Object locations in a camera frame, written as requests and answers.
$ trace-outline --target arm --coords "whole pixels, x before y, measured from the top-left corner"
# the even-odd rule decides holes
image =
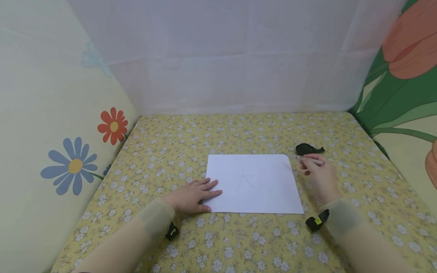
[[[335,168],[322,156],[305,155],[301,169],[312,175],[312,184],[317,197],[329,209],[325,225],[336,242],[344,249],[357,272],[407,273],[414,270],[384,238],[365,221],[360,212],[344,200],[338,191]],[[308,158],[324,162],[317,166]]]
[[[209,181],[209,178],[195,180],[153,200],[93,250],[73,273],[133,272],[146,252],[164,238],[175,213],[211,212],[208,206],[198,204],[202,199],[222,193],[221,190],[209,191],[218,183]]]

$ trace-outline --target fabric wall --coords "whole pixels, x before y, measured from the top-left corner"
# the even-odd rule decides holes
[[[345,111],[404,0],[69,0],[142,114]]]
[[[402,12],[351,113],[437,214],[437,2]]]
[[[0,271],[51,268],[138,118],[66,1],[0,3]]]

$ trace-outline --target sheet of paper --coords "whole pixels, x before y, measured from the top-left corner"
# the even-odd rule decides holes
[[[206,177],[223,190],[204,201],[213,212],[303,214],[286,155],[209,155]]]

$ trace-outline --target yellow floral tablecloth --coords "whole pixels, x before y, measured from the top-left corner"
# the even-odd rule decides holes
[[[294,147],[326,149],[338,185],[419,272],[437,270],[437,225],[348,113],[141,117],[54,263],[70,272],[153,198],[204,177],[208,154],[286,154],[305,215],[211,213],[177,220],[180,234],[136,272],[345,272],[344,253],[305,219],[317,212]]]

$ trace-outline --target beige sleeve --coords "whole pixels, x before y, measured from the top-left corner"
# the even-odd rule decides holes
[[[335,200],[329,209],[325,225],[344,249],[356,272],[414,272],[402,256],[345,199]]]
[[[73,273],[133,272],[155,242],[163,239],[174,216],[174,209],[167,202],[161,198],[153,200],[94,249]]]

